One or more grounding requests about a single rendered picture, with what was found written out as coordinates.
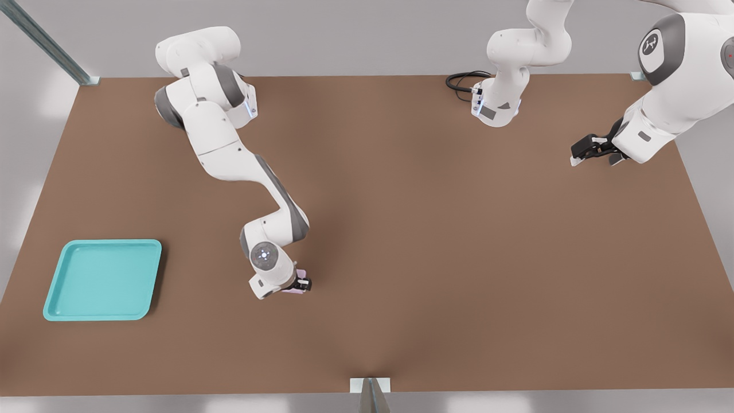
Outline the small pale lilac phone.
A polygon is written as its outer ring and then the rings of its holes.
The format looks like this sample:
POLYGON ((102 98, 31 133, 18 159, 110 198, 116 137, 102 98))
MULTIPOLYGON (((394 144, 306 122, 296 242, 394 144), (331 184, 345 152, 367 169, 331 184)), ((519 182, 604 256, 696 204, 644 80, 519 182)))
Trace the small pale lilac phone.
POLYGON ((294 280, 293 280, 293 282, 287 288, 283 288, 281 290, 281 292, 283 292, 283 293, 292 293, 292 294, 303 294, 303 293, 300 293, 298 290, 294 290, 294 282, 295 282, 295 280, 296 280, 297 277, 301 277, 301 278, 307 277, 307 272, 305 270, 303 270, 303 269, 298 269, 298 268, 294 269, 294 280))

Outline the pale blue-green tray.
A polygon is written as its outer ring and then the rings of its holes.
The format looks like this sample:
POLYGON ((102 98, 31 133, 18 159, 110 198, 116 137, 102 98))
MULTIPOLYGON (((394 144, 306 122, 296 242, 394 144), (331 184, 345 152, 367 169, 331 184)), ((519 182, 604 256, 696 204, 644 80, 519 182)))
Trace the pale blue-green tray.
POLYGON ((69 241, 45 298, 45 319, 138 321, 149 313, 161 256, 154 239, 69 241))

